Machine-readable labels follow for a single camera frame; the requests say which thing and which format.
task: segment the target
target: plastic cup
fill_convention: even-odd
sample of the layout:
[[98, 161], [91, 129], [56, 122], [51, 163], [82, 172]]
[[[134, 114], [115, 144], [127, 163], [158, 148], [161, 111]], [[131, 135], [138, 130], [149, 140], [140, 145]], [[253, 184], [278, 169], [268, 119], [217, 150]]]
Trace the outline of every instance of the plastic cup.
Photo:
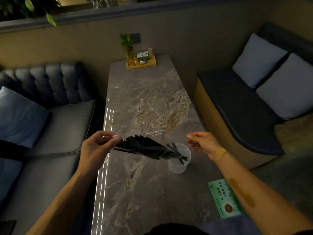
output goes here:
[[191, 152], [190, 152], [189, 148], [184, 144], [176, 143], [176, 147], [177, 147], [177, 150], [179, 151], [180, 154], [187, 157], [187, 161], [182, 160], [184, 162], [184, 164], [182, 164], [179, 161], [179, 159], [172, 158], [172, 159], [168, 159], [167, 163], [168, 163], [168, 168], [170, 169], [170, 171], [172, 171], [176, 174], [180, 174], [186, 170], [186, 167], [191, 160]]

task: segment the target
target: marble table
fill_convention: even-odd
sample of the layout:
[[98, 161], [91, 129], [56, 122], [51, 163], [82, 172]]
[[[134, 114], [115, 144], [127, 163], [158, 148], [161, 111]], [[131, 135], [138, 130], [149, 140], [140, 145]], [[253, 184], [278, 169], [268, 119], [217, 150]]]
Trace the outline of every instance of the marble table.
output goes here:
[[[187, 134], [204, 128], [169, 55], [156, 59], [156, 67], [134, 70], [125, 61], [111, 64], [104, 130], [186, 144]], [[192, 152], [186, 171], [174, 174], [164, 159], [112, 150], [98, 173], [91, 234], [140, 235], [162, 223], [217, 220], [208, 182], [221, 178], [204, 154]]]

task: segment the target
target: wall switch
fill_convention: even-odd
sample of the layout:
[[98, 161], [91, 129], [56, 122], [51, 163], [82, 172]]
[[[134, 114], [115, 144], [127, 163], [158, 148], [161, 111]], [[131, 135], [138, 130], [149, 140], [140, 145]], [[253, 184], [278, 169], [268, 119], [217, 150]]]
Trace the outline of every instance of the wall switch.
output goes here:
[[134, 44], [141, 43], [140, 33], [130, 34], [130, 36], [134, 40]]

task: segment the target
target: forearm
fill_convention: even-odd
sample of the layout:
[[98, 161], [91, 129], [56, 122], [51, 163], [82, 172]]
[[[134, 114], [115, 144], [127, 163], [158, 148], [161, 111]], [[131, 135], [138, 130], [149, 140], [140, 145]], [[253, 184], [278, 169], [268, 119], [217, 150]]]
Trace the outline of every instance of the forearm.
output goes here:
[[27, 235], [68, 234], [92, 181], [76, 172]]
[[226, 153], [217, 166], [262, 234], [291, 235], [313, 229], [310, 220], [245, 169], [231, 154]]

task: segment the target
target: green card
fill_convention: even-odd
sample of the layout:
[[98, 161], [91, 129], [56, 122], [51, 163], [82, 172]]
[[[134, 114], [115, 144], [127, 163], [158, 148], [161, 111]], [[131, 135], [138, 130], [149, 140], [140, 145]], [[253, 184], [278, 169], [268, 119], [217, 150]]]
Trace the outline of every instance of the green card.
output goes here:
[[221, 218], [229, 218], [242, 214], [238, 199], [225, 179], [211, 181], [208, 185]]

